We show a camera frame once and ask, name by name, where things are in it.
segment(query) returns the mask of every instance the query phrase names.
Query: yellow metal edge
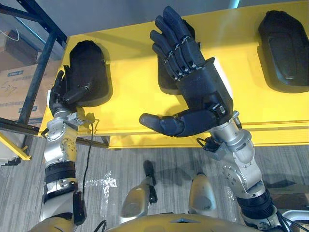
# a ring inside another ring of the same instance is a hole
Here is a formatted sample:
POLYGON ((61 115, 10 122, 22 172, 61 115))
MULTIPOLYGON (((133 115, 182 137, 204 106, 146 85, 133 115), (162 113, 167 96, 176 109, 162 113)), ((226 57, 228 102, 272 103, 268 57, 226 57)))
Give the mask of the yellow metal edge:
POLYGON ((6 145, 11 151, 17 154, 22 160, 31 160, 31 156, 28 156, 23 149, 12 143, 4 134, 0 133, 0 142, 6 145))

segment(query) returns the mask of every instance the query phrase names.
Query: cable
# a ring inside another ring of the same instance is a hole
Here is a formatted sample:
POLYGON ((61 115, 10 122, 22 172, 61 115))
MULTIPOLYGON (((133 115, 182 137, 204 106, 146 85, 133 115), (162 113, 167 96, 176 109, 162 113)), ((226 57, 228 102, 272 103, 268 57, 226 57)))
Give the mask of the cable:
POLYGON ((282 225, 282 228, 285 228, 285 230, 286 230, 287 232, 293 232, 291 226, 289 225, 289 223, 287 223, 286 220, 284 220, 282 214, 280 215, 280 217, 279 217, 278 219, 281 220, 280 223, 281 223, 281 225, 282 225))
POLYGON ((98 232, 98 230, 100 229, 102 225, 103 225, 102 232, 105 231, 106 220, 103 220, 102 222, 100 222, 100 224, 96 227, 96 229, 93 232, 98 232))
POLYGON ((3 34, 3 35, 5 35, 6 37, 8 37, 9 39, 11 39, 11 40, 14 40, 14 41, 19 41, 19 32, 18 32, 18 30, 16 29, 16 32, 17 32, 17 39, 14 39, 14 38, 12 38, 12 37, 10 37, 10 36, 8 36, 7 34, 5 34, 2 30, 0 30, 0 32, 3 34))
POLYGON ((306 229, 305 227, 299 225, 298 223, 296 223, 296 222, 294 222, 294 221, 292 221, 292 220, 290 220, 290 219, 288 219, 288 218, 286 218, 286 217, 284 217, 284 216, 282 216, 282 219, 285 220, 285 222, 288 221, 288 222, 290 222, 291 224, 293 224, 293 225, 295 225, 295 226, 301 228, 302 230, 304 230, 304 231, 306 231, 306 232, 309 232, 309 230, 306 229))
MULTIPOLYGON (((90 157, 90 150, 91 150, 91 146, 92 146, 92 141, 93 141, 93 124, 91 123, 91 140, 90 140, 90 145, 89 145, 89 149, 88 149, 87 164, 86 164, 86 169, 85 169, 84 178, 83 178, 83 195, 84 195, 84 196, 85 196, 86 175, 87 175, 87 170, 88 170, 88 167, 89 167, 89 157, 90 157)), ((100 229, 100 227, 101 227, 102 225, 103 225, 102 232, 105 231, 106 220, 103 220, 103 221, 100 222, 100 224, 96 227, 96 229, 94 230, 94 232, 98 232, 98 230, 100 229)))
POLYGON ((91 123, 91 140, 90 140, 90 145, 89 145, 89 149, 88 149, 87 164, 86 164, 86 169, 85 169, 84 178, 83 178, 83 195, 84 196, 85 196, 86 174, 87 174, 87 170, 88 170, 88 166, 89 166, 89 156, 90 156, 92 141, 93 141, 93 124, 91 123))

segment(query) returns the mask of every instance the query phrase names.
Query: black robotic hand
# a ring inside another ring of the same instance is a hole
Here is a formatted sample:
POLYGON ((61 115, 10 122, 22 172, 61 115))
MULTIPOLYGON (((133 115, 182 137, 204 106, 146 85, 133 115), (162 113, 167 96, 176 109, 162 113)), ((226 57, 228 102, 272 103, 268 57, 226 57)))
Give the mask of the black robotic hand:
POLYGON ((140 123, 164 135, 186 137, 227 122, 232 117, 233 100, 213 64, 215 59, 204 59, 189 25, 170 6, 155 24, 162 34, 150 32, 152 48, 164 60, 189 109, 161 118, 142 114, 140 123))
POLYGON ((70 52, 70 66, 64 65, 51 89, 49 108, 75 112, 76 106, 93 107, 108 101, 112 91, 107 79, 104 55, 93 41, 78 42, 70 52))
POLYGON ((60 70, 57 74, 55 84, 50 90, 49 95, 49 109, 54 116, 57 112, 69 111, 71 113, 76 112, 76 104, 67 101, 64 99, 65 94, 68 92, 68 81, 64 72, 60 70))

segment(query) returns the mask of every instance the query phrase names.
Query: black cable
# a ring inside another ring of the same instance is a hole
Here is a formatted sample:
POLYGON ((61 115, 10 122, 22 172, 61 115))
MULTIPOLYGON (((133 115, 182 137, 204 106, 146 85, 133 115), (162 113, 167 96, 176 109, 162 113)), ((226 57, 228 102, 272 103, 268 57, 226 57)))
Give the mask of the black cable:
POLYGON ((291 224, 293 224, 293 225, 295 225, 295 226, 301 228, 302 230, 304 230, 304 231, 306 231, 306 232, 309 232, 309 230, 306 229, 305 227, 299 225, 298 223, 296 223, 296 222, 294 222, 294 221, 292 221, 292 220, 290 220, 290 219, 288 219, 288 218, 286 218, 286 217, 284 217, 284 216, 282 216, 282 219, 284 219, 285 221, 290 222, 291 224))
POLYGON ((91 150, 92 141, 93 141, 93 124, 91 123, 91 140, 90 140, 90 145, 89 145, 89 149, 88 149, 87 164, 86 164, 86 169, 85 169, 84 178, 83 178, 83 195, 84 195, 84 196, 85 196, 85 181, 86 181, 86 174, 87 174, 87 170, 88 170, 88 166, 89 166, 89 155, 90 155, 90 150, 91 150))
MULTIPOLYGON (((91 140, 90 140, 90 145, 89 145, 89 149, 88 149, 87 164, 86 164, 86 169, 85 169, 84 178, 83 178, 83 195, 84 195, 84 196, 85 196, 86 174, 87 174, 87 170, 88 170, 88 166, 89 166, 89 157, 90 157, 90 150, 91 150, 91 146, 92 146, 92 141, 93 141, 93 124, 91 123, 91 140)), ((100 224, 96 227, 96 229, 94 230, 94 232, 98 232, 98 230, 100 229, 100 227, 101 227, 102 225, 103 225, 102 232, 105 231, 106 220, 103 220, 103 221, 100 222, 100 224)))
POLYGON ((284 232, 290 232, 290 231, 291 231, 290 228, 287 228, 289 225, 287 224, 287 226, 285 226, 285 225, 286 225, 286 222, 285 222, 284 219, 282 218, 282 214, 281 214, 279 211, 277 212, 277 217, 278 217, 279 223, 281 224, 282 230, 283 230, 284 232))
POLYGON ((280 216, 281 221, 283 222, 282 226, 283 228, 288 228, 286 229, 288 232, 293 232, 291 226, 289 225, 289 223, 283 218, 282 214, 280 216))
POLYGON ((102 222, 100 222, 100 224, 96 227, 96 229, 93 232, 98 232, 98 230, 100 229, 102 225, 103 225, 102 232, 105 231, 106 220, 103 220, 102 222))

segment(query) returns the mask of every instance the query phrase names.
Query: black glove-like hand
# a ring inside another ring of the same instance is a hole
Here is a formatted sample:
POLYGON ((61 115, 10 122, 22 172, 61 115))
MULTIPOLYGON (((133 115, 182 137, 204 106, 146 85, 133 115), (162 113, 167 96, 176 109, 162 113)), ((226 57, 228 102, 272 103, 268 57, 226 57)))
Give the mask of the black glove-like hand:
POLYGON ((162 34, 150 32, 152 48, 164 60, 189 109, 162 118, 143 114, 140 123, 161 134, 186 137, 227 122, 232 117, 233 101, 213 64, 214 58, 204 60, 186 22, 170 6, 155 24, 162 34))
POLYGON ((68 104, 64 100, 64 95, 68 92, 68 80, 64 75, 64 72, 60 70, 57 74, 55 84, 50 90, 49 96, 49 109, 54 116, 55 113, 61 111, 69 111, 71 113, 76 112, 76 105, 74 103, 68 104))

